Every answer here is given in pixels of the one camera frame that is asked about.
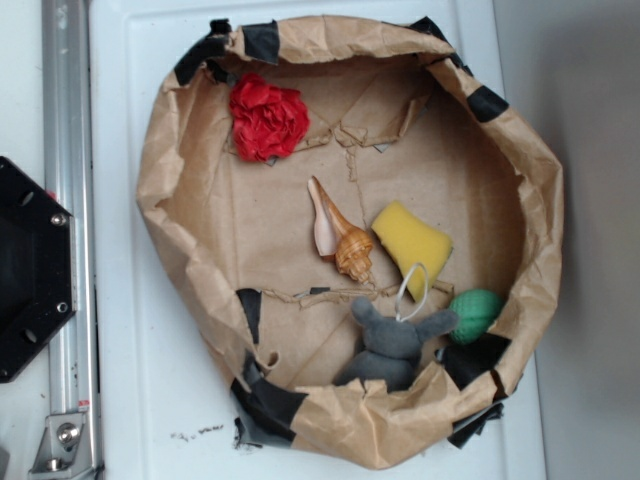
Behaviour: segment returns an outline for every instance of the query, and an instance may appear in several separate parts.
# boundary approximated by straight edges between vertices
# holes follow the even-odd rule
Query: white string
[[[415,271],[416,271],[416,269],[418,267],[420,267],[422,269],[422,271],[424,272],[424,294],[422,295],[422,301],[420,302],[420,305],[418,305],[418,308],[416,308],[411,313],[411,315],[407,315],[406,317],[400,317],[400,301],[402,300],[402,296],[404,295],[404,291],[407,289],[407,285],[409,284],[409,280],[411,279],[411,277],[413,276],[413,274],[415,273]],[[427,294],[428,293],[429,293],[429,272],[427,272],[427,267],[425,267],[422,263],[416,262],[413,265],[411,265],[411,268],[407,272],[407,276],[404,277],[404,280],[402,281],[402,285],[400,285],[400,290],[398,291],[398,294],[396,295],[396,321],[398,321],[398,322],[406,322],[407,320],[410,320],[413,317],[415,317],[418,314],[418,312],[422,309],[422,307],[424,307],[424,304],[427,303]]]

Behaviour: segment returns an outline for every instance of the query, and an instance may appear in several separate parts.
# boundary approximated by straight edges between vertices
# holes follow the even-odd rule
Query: brown paper
[[[291,424],[295,447],[386,468],[449,435],[499,389],[515,389],[556,307],[561,168],[513,109],[485,123],[474,118],[467,97],[481,84],[433,36],[344,17],[282,21],[278,30],[278,66],[246,57],[241,29],[219,63],[302,92],[312,126],[296,152],[273,167],[241,161],[229,148],[229,86],[204,67],[184,87],[171,73],[150,121],[138,203],[226,381],[250,390],[249,352],[269,382],[308,394]],[[390,146],[380,153],[380,143]],[[377,240],[372,285],[320,259],[311,175],[365,230],[400,200],[453,239],[439,280],[455,292],[485,288],[508,299],[491,329],[512,340],[496,368],[500,385],[487,373],[458,390],[432,357],[442,339],[425,346],[408,391],[331,385],[361,334],[350,301],[367,295],[392,316],[401,277]],[[331,291],[306,295],[313,287]],[[235,294],[242,288],[263,292],[257,345]],[[450,299],[434,289],[423,313]],[[413,308],[406,298],[402,309]]]

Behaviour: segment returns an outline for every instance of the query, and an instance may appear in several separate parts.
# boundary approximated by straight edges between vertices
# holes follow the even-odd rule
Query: conch shell
[[[369,283],[373,240],[342,216],[316,177],[311,177],[308,188],[316,209],[313,231],[318,253],[324,261],[335,261],[338,272],[363,285]]]

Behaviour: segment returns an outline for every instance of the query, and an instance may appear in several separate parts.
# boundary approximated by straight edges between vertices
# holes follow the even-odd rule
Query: red flower
[[[266,162],[288,157],[309,129],[307,107],[300,92],[269,85],[247,73],[231,90],[233,140],[244,160]]]

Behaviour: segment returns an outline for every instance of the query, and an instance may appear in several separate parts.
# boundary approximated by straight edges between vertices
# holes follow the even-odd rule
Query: white surface
[[[566,168],[563,285],[537,355],[549,479],[636,479],[640,3],[495,3],[507,99]]]
[[[441,442],[392,470],[275,448],[234,449],[235,411],[135,207],[144,135],[157,89],[208,22],[234,26],[305,14],[395,23],[431,16],[477,76],[501,91],[491,2],[239,1],[212,6],[95,0],[91,6],[98,307],[106,472],[109,480],[209,478],[545,478],[535,368],[503,421],[458,451]],[[458,12],[474,11],[473,16]],[[205,428],[222,426],[204,432]]]
[[[0,0],[0,11],[0,155],[42,185],[40,2]],[[11,454],[6,480],[26,478],[48,414],[45,348],[14,382],[0,385],[0,446]]]

